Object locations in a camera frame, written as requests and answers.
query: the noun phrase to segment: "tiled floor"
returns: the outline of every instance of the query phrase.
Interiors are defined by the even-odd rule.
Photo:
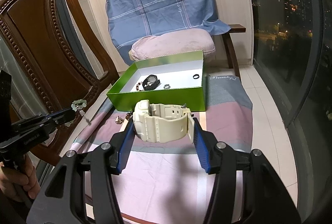
[[[209,68],[210,75],[234,75],[232,69]],[[281,116],[266,85],[253,66],[240,66],[242,85],[253,103],[252,148],[272,164],[297,205],[298,183],[293,151]]]

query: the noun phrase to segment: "cardboard box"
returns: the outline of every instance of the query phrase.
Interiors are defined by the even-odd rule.
[[[150,74],[157,75],[161,84],[155,90],[138,92],[136,84]],[[194,74],[200,77],[193,79]],[[165,90],[165,84],[171,88]],[[148,99],[153,104],[186,103],[192,112],[198,112],[205,111],[205,87],[203,52],[194,51],[134,62],[107,96],[118,111],[134,110],[137,102]]]

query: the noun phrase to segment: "metal screw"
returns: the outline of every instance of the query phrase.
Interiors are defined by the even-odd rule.
[[[261,151],[261,150],[258,150],[258,149],[254,149],[254,150],[252,151],[252,153],[253,153],[255,156],[260,156],[260,155],[262,155],[262,151]]]
[[[224,148],[226,148],[226,143],[223,143],[223,142],[217,142],[216,146],[217,146],[217,148],[219,148],[219,149],[224,149]]]
[[[102,148],[103,150],[107,150],[107,149],[109,149],[110,147],[111,147],[111,145],[110,145],[109,143],[103,143],[102,146],[101,146],[101,148]]]
[[[75,154],[75,151],[74,151],[74,150],[69,150],[69,151],[66,153],[66,156],[70,158],[70,157],[72,157],[74,154]]]

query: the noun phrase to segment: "cream digital watch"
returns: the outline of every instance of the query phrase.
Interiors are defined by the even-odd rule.
[[[167,143],[188,134],[194,141],[194,120],[189,108],[180,105],[151,104],[149,100],[137,102],[132,115],[138,137],[151,143]]]

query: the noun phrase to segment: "pillow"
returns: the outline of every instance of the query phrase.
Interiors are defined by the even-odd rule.
[[[202,50],[205,61],[215,56],[215,44],[204,29],[185,29],[160,36],[145,36],[132,45],[131,56],[135,61]]]

